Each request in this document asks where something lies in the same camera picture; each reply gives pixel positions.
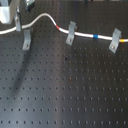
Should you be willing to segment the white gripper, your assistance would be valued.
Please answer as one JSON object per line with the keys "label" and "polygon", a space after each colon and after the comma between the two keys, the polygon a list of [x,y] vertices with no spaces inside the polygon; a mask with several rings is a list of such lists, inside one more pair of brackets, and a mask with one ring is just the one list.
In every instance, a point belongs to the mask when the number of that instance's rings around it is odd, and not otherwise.
{"label": "white gripper", "polygon": [[10,24],[14,17],[16,31],[20,32],[22,30],[21,14],[19,6],[17,6],[18,0],[0,0],[0,21],[3,24]]}

